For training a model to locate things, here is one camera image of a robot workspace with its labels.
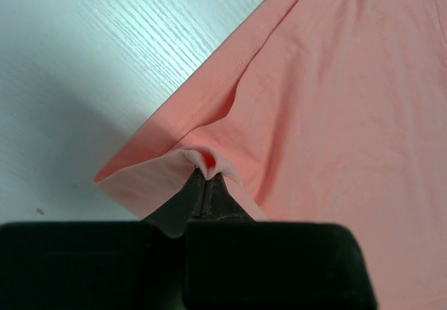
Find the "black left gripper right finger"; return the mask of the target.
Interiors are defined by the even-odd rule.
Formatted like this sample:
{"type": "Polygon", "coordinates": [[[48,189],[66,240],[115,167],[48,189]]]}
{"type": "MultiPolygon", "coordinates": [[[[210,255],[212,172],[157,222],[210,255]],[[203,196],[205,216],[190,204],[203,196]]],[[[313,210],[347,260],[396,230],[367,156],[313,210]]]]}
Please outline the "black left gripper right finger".
{"type": "Polygon", "coordinates": [[[377,309],[352,232],[339,224],[253,220],[222,175],[199,172],[184,231],[188,309],[377,309]]]}

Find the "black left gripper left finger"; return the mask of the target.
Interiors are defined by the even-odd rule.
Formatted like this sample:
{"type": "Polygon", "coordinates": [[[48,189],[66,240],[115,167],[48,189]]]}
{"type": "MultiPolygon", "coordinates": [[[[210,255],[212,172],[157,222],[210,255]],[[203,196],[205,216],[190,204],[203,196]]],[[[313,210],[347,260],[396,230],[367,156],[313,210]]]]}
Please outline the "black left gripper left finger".
{"type": "Polygon", "coordinates": [[[1,226],[2,309],[182,309],[182,233],[203,198],[193,171],[142,221],[1,226]]]}

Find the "pink t shirt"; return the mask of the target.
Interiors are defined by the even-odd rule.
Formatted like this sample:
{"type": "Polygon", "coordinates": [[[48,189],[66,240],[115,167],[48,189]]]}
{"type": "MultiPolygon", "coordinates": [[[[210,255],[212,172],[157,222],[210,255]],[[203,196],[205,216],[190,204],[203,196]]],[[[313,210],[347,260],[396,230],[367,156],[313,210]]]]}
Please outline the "pink t shirt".
{"type": "Polygon", "coordinates": [[[195,169],[347,226],[382,309],[445,309],[446,0],[265,0],[94,181],[142,218],[195,169]]]}

